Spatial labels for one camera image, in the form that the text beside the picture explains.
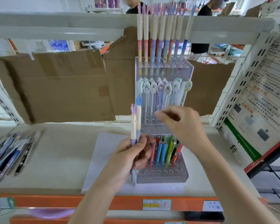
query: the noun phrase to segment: black phone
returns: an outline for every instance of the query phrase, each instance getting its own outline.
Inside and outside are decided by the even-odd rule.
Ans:
[[[185,219],[187,221],[200,222],[224,222],[225,217],[222,212],[217,211],[185,211]]]

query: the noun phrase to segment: right hand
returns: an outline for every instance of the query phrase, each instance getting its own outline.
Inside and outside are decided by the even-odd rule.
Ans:
[[[194,154],[210,143],[203,129],[199,113],[189,107],[169,105],[155,113],[177,139]]]

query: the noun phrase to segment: person in black shirt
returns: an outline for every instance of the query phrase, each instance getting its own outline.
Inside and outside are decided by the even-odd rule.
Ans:
[[[141,9],[143,7],[143,2],[142,1],[139,1],[139,0],[123,0],[123,2],[125,4],[127,4],[127,6],[130,7],[129,10],[127,10],[126,14],[138,14],[138,3],[140,2],[141,4]]]
[[[205,6],[201,8],[197,15],[213,16],[212,10],[223,9],[228,1],[229,0],[210,0]],[[192,44],[192,55],[190,56],[190,59],[198,62],[203,62],[205,57],[200,56],[206,56],[206,53],[208,52],[208,47],[209,44]]]

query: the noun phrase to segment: forearm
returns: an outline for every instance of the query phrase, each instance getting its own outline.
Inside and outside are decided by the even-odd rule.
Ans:
[[[107,184],[95,182],[72,215],[69,224],[102,224],[115,193]]]
[[[275,216],[254,196],[209,142],[195,154],[233,224],[277,224]]]

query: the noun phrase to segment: person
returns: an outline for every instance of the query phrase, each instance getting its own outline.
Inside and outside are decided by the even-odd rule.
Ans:
[[[144,3],[142,1],[139,0],[123,0],[123,2],[129,6],[130,8],[127,10],[126,14],[138,14],[138,3],[140,2],[141,4],[141,9],[144,5]]]
[[[205,6],[198,12],[198,16],[213,16],[212,10],[223,9],[229,0],[210,0]],[[204,62],[208,52],[209,44],[192,44],[190,59],[198,62]]]
[[[228,223],[280,224],[209,141],[198,112],[188,107],[170,105],[155,115],[198,158]],[[129,177],[133,160],[138,154],[140,159],[133,168],[141,169],[145,166],[151,155],[150,142],[155,140],[147,135],[142,135],[139,143],[134,146],[131,146],[130,138],[120,142],[68,223],[103,223],[114,195]]]

